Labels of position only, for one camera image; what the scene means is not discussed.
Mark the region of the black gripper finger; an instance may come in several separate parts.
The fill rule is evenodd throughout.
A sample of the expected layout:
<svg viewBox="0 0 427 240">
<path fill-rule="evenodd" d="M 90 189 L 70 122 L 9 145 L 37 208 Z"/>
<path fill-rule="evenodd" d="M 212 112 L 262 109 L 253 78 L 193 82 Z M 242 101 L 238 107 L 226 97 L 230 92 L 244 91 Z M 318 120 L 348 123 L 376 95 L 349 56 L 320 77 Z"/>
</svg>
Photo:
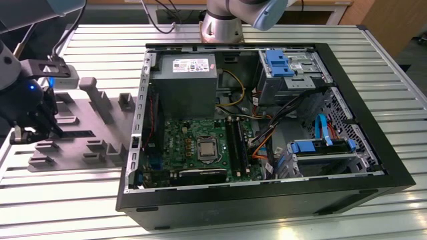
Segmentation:
<svg viewBox="0 0 427 240">
<path fill-rule="evenodd" d="M 34 143 L 37 140 L 34 132 L 25 130 L 22 127 L 14 125 L 13 131 L 9 136 L 10 145 L 27 145 Z"/>
<path fill-rule="evenodd" d="M 34 130 L 34 132 L 27 133 L 29 142 L 46 140 L 50 134 L 57 135 L 59 138 L 62 137 L 63 131 L 57 125 L 54 113 L 55 112 L 49 109 L 38 109 L 27 112 L 27 127 Z"/>
</svg>

